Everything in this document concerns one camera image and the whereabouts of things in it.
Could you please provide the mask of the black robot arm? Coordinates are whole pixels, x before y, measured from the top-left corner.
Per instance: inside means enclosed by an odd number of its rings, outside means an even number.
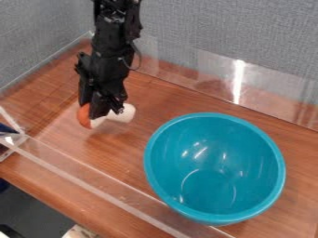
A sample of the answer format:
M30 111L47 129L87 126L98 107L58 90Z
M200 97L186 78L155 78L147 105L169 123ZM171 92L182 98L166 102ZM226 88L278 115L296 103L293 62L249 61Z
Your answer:
M95 35L93 52L78 54L79 118L97 120L110 112L125 111L129 93L125 80L141 55L134 40L143 29L139 19L142 0L93 0Z

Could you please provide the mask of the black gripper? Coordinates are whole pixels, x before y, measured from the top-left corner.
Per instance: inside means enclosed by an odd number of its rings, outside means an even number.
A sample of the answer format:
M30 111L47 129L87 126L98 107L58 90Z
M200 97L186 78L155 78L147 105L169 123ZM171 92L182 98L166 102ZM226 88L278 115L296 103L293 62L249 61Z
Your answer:
M91 119L106 116L109 112L123 112L123 103L129 98L125 79L130 74L133 57L133 50L111 57L103 57L97 51L91 55L85 52L78 54L75 71L79 74L79 105L91 101Z

